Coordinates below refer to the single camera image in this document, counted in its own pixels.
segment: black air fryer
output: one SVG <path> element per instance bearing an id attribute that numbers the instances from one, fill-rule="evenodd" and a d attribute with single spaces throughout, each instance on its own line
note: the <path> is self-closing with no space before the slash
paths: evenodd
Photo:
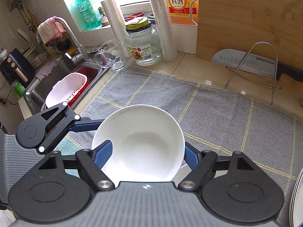
<path id="1" fill-rule="evenodd" d="M 16 79 L 25 88 L 29 85 L 35 76 L 34 67 L 17 49 L 9 52 L 7 57 L 2 61 L 0 65 L 0 71 L 10 85 Z"/>

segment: dish soap bottle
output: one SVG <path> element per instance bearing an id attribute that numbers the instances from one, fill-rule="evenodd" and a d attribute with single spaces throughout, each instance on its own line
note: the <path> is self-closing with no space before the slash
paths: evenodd
<path id="1" fill-rule="evenodd" d="M 76 0 L 75 3 L 87 29 L 102 25 L 96 0 Z"/>

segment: gray rag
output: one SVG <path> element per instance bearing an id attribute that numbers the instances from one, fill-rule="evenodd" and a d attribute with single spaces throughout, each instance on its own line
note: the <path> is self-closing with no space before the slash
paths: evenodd
<path id="1" fill-rule="evenodd" d="M 200 151 L 210 149 L 218 155 L 243 151 L 282 188 L 285 203 L 277 221 L 289 226 L 290 196 L 303 167 L 302 121 L 238 92 L 132 66 L 112 79 L 82 117 L 104 119 L 134 104 L 170 113 L 185 141 Z M 57 150 L 67 155 L 91 148 L 94 134 L 70 132 Z"/>
<path id="2" fill-rule="evenodd" d="M 36 74 L 37 79 L 40 81 L 45 77 L 48 76 L 48 74 L 51 73 L 53 67 L 58 63 L 57 60 L 48 62 L 41 68 L 41 70 Z"/>

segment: small potted plant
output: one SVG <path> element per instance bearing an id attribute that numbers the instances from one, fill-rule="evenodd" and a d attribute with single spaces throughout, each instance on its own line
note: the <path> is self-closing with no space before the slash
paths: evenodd
<path id="1" fill-rule="evenodd" d="M 107 19 L 107 16 L 104 12 L 104 9 L 102 6 L 100 6 L 98 8 L 99 10 L 99 14 L 100 14 L 100 20 L 101 20 L 101 23 L 102 23 L 102 26 L 108 26 L 109 25 L 109 20 Z"/>

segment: glass mug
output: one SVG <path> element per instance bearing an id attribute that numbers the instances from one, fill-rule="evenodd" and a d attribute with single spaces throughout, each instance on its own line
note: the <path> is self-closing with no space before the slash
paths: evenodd
<path id="1" fill-rule="evenodd" d="M 126 60 L 120 41 L 112 39 L 102 44 L 95 54 L 95 61 L 102 68 L 109 66 L 113 71 L 121 70 L 126 65 Z"/>

